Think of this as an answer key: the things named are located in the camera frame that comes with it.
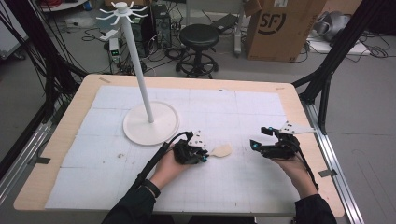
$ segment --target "person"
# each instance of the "person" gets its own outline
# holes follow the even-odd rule
[[[296,223],[333,224],[336,223],[329,205],[318,194],[302,162],[296,158],[273,160],[291,179],[301,200],[295,203]],[[109,211],[103,224],[150,224],[173,223],[170,216],[152,216],[152,210],[161,189],[175,179],[191,165],[182,165],[175,161],[170,150],[157,163],[154,174],[138,189],[129,189],[123,198]],[[203,217],[193,216],[189,224],[198,223],[255,223],[253,217]]]

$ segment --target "black sleeve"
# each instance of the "black sleeve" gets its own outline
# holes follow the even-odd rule
[[[297,224],[337,223],[330,206],[315,194],[295,203]]]
[[[110,210],[102,224],[149,223],[155,202],[147,188],[130,189]]]

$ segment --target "black pole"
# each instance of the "black pole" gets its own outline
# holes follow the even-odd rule
[[[344,31],[341,32],[340,36],[334,42],[332,49],[320,67],[314,73],[292,83],[292,85],[297,88],[309,82],[305,91],[300,94],[300,99],[307,104],[312,105],[321,92],[318,126],[323,134],[326,134],[326,112],[332,75],[340,63],[345,59],[349,51],[355,46],[355,43],[361,37],[364,29],[370,24],[386,1],[387,0],[363,0]]]

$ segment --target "power strip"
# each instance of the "power strip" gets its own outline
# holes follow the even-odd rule
[[[118,32],[118,30],[110,30],[109,32],[106,33],[106,35],[102,35],[99,37],[103,41],[107,41],[109,38],[111,38],[113,35],[115,35]]]

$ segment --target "white coat rack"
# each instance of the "white coat rack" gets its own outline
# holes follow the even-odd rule
[[[108,20],[117,17],[112,25],[116,25],[119,20],[125,33],[128,49],[134,64],[134,72],[137,77],[139,89],[143,98],[143,105],[132,108],[125,116],[123,121],[123,130],[133,142],[142,146],[155,146],[170,139],[177,131],[179,119],[176,110],[163,102],[150,102],[146,89],[145,79],[143,78],[142,67],[140,66],[139,56],[137,55],[136,44],[134,42],[134,33],[131,28],[131,15],[136,17],[147,17],[147,15],[138,15],[134,11],[143,11],[141,9],[132,9],[134,2],[128,7],[124,2],[117,4],[111,3],[116,9],[114,11],[102,12],[112,15],[105,18],[96,18],[98,20]]]

